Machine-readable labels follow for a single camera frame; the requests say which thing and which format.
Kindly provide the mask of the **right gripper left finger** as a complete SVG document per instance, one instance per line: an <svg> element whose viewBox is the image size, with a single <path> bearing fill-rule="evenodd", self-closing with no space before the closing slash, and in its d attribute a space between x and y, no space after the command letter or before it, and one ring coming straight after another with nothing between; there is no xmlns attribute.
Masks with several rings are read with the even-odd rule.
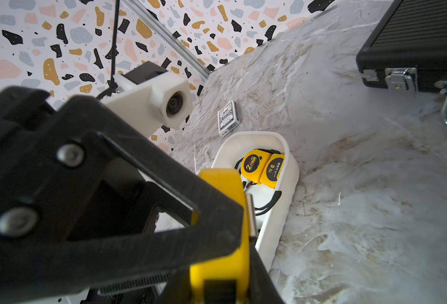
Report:
<svg viewBox="0 0 447 304"><path fill-rule="evenodd" d="M171 273L161 295L155 300L156 304L189 304L192 302L189 267Z"/></svg>

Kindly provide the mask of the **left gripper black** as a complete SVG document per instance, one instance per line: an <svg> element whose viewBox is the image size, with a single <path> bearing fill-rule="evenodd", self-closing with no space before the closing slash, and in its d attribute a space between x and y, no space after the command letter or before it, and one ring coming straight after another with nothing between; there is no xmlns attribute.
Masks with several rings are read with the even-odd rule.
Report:
<svg viewBox="0 0 447 304"><path fill-rule="evenodd" d="M0 303L233 253L243 209L91 96L0 93Z"/></svg>

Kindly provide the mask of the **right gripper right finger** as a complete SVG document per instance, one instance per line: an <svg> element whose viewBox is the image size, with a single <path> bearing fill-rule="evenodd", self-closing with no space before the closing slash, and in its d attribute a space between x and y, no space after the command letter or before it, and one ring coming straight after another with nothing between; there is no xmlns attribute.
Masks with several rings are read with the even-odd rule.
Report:
<svg viewBox="0 0 447 304"><path fill-rule="evenodd" d="M248 289L248 303L284 303L255 248L254 241L250 243L250 283Z"/></svg>

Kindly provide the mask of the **white plastic storage box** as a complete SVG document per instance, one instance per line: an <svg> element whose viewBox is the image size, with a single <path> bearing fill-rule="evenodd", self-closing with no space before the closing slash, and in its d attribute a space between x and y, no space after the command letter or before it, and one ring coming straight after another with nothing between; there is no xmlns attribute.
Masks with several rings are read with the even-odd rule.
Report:
<svg viewBox="0 0 447 304"><path fill-rule="evenodd" d="M237 132L222 143L215 157L206 165L203 163L203 148L192 147L191 156L193 171L196 173L203 168L234 168L240 171L241 161L254 149L285 155L275 189L261 183L254 184L240 172L241 180L246 183L246 193L252 196L255 207L258 230L255 248L266 270L270 271L300 175L297 160L291 154L288 142L276 132Z"/></svg>

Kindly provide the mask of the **yellow 2m tape measure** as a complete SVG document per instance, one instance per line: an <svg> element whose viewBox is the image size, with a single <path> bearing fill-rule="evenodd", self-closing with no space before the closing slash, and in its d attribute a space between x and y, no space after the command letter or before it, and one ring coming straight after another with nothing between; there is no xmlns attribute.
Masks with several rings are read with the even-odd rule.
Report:
<svg viewBox="0 0 447 304"><path fill-rule="evenodd" d="M261 149L250 151L241 161L241 175L254 184L260 184L260 177L262 176L271 155L271 153Z"/></svg>

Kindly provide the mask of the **yellow 3.5m tape measure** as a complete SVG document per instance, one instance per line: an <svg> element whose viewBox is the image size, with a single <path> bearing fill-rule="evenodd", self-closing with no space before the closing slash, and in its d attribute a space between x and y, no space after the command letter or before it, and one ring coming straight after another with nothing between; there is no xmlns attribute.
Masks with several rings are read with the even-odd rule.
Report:
<svg viewBox="0 0 447 304"><path fill-rule="evenodd" d="M264 171L260 176L260 183L264 184L267 187L275 189L279 180L279 176L281 174L284 161L284 154L272 154L269 158L269 161L264 167Z"/></svg>

